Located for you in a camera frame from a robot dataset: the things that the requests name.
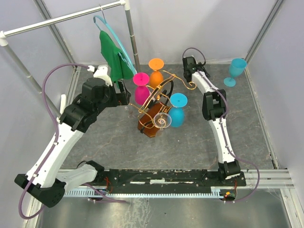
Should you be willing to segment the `blue wine glass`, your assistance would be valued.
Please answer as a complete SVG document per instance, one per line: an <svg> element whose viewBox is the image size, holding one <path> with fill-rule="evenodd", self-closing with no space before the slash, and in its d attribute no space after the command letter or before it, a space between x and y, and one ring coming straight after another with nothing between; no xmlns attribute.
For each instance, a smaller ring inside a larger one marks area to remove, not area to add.
<svg viewBox="0 0 304 228"><path fill-rule="evenodd" d="M242 58L235 58L231 61L229 66L229 75L230 77L226 77L224 79L224 85L228 87L234 87L236 85L235 78L240 76L247 67L246 60Z"/></svg>
<svg viewBox="0 0 304 228"><path fill-rule="evenodd" d="M178 128L183 125L185 113L183 107L188 103L186 95L182 93L174 93L170 97L170 103L172 108L169 111L169 116L171 117L171 127Z"/></svg>

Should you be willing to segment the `orange wine glass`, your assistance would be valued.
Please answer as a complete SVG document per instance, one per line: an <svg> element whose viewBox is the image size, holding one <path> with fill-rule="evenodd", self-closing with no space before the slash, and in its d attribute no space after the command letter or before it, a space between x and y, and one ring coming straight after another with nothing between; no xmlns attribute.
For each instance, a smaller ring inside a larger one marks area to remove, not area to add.
<svg viewBox="0 0 304 228"><path fill-rule="evenodd" d="M153 58L149 61L149 67L153 70L150 74L150 87L155 89L160 83L164 81L160 70L164 67L164 61L160 58Z"/></svg>

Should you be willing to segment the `clear wine glass front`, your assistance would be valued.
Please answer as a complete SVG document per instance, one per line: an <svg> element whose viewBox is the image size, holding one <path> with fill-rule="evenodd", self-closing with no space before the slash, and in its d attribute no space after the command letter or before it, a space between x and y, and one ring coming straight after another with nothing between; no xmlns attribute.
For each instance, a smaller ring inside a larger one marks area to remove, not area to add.
<svg viewBox="0 0 304 228"><path fill-rule="evenodd" d="M163 130L171 125L171 117L167 113L158 113L155 115L153 122L155 127Z"/></svg>

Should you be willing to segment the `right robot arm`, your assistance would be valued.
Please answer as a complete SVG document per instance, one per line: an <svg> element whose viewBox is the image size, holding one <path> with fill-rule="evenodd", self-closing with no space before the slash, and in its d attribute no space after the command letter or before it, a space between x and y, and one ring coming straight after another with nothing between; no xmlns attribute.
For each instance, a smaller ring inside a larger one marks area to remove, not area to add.
<svg viewBox="0 0 304 228"><path fill-rule="evenodd" d="M201 62L194 57L183 57L183 76L188 83L194 83L203 95L202 114L212 128L218 150L217 179L227 186L241 174L239 162L232 150L227 125L226 91L214 86L206 76Z"/></svg>

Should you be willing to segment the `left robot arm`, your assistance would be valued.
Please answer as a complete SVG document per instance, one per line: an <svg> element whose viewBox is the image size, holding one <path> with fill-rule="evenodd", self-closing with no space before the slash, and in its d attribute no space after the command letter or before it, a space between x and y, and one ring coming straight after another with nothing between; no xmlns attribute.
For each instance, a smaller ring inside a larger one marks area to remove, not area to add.
<svg viewBox="0 0 304 228"><path fill-rule="evenodd" d="M54 138L39 160L26 174L16 176L15 183L46 207L54 207L66 192L80 185L101 185L104 182L105 169L95 161L88 161L66 174L58 172L76 142L104 109L129 104L131 93L123 80L116 84L118 93L113 85L100 78L92 77L83 83L81 93L64 109L55 124Z"/></svg>

